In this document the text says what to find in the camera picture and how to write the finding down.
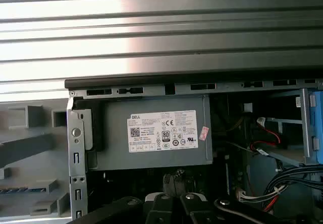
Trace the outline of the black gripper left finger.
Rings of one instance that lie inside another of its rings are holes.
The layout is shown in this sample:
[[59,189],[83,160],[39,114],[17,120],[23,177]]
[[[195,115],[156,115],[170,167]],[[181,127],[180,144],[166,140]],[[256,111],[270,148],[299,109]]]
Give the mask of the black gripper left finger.
[[78,223],[175,223],[174,198],[159,193],[152,201],[123,197],[89,214]]

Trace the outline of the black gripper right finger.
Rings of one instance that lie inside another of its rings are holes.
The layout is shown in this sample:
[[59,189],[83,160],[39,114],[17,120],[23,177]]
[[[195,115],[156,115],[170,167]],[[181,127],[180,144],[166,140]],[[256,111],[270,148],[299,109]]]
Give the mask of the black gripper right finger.
[[191,223],[288,223],[230,198],[209,202],[195,193],[188,193],[180,200]]

